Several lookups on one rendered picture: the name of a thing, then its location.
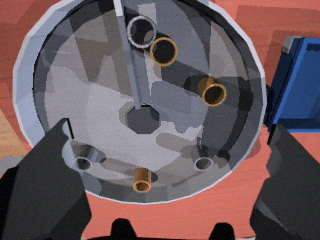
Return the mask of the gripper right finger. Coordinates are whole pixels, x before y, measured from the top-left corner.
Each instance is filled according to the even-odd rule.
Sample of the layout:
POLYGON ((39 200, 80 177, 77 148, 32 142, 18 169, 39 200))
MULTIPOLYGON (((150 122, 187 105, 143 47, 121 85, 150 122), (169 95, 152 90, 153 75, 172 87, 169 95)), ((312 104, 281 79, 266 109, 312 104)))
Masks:
POLYGON ((272 177, 250 216, 255 240, 320 240, 320 163, 281 124, 272 124, 266 145, 272 177))

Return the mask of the grey metal sleeve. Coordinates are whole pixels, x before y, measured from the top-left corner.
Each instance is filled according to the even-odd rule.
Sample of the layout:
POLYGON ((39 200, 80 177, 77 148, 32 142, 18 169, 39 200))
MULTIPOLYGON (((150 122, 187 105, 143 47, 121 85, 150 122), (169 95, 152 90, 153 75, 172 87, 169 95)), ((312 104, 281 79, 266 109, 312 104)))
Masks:
POLYGON ((191 150, 191 156, 192 156, 194 167, 199 171, 208 170, 213 165, 212 157, 210 155, 208 148, 205 145, 197 145, 193 147, 191 150))
POLYGON ((137 16, 137 17, 134 17, 128 24, 127 26, 127 36, 128 36, 128 39, 130 40, 130 42, 136 46, 136 47, 139 47, 139 48, 145 48, 145 47, 149 47, 155 40, 156 38, 156 27, 155 27, 155 24, 154 22, 146 17, 146 16, 137 16), (153 30, 154 30, 154 35, 152 36, 152 38, 149 40, 149 41, 146 41, 146 42, 141 42, 139 40, 137 40, 134 35, 133 35, 133 25, 134 23, 138 20, 138 19, 146 19, 147 21, 149 21, 151 23, 151 25, 153 26, 153 30))
POLYGON ((78 170, 88 171, 92 168, 96 156, 97 150, 95 147, 91 145, 82 145, 75 156, 73 166, 78 170))

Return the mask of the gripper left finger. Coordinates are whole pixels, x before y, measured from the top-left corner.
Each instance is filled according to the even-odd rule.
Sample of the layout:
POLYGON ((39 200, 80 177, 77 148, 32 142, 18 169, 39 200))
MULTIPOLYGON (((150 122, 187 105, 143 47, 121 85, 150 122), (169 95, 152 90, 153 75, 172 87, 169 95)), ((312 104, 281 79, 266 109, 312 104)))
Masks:
POLYGON ((0 179, 0 240, 80 240, 92 218, 62 118, 0 179), (67 166, 67 165, 69 166, 67 166))

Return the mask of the bronze metal sleeve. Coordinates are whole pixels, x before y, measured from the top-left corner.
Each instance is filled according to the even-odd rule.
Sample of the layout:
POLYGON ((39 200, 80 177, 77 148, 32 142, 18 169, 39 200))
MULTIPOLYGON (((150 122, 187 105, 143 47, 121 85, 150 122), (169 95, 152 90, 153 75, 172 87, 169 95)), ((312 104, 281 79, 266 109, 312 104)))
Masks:
POLYGON ((197 86, 197 91, 207 106, 217 106, 226 98, 225 87, 216 78, 211 76, 204 77, 200 80, 197 86), (205 92, 212 86, 217 86, 216 91, 213 94, 206 96, 205 92))
POLYGON ((147 192, 151 188, 151 171, 147 168, 139 168, 135 171, 134 190, 138 192, 147 192), (140 182, 140 183, 138 183, 140 182), (145 182, 145 183, 143 183, 145 182))
POLYGON ((155 38, 154 42, 151 44, 151 47, 150 47, 151 59, 153 60, 154 63, 156 63, 159 66, 169 66, 170 64, 172 64, 175 61, 175 59, 177 58, 177 54, 178 54, 178 49, 177 49, 177 46, 176 46, 175 42, 173 41, 172 38, 170 38, 167 35, 158 35, 155 38), (168 40, 173 44, 172 53, 167 58, 163 58, 163 59, 162 58, 158 58, 153 53, 153 47, 154 47, 155 43, 157 43, 160 40, 168 40))

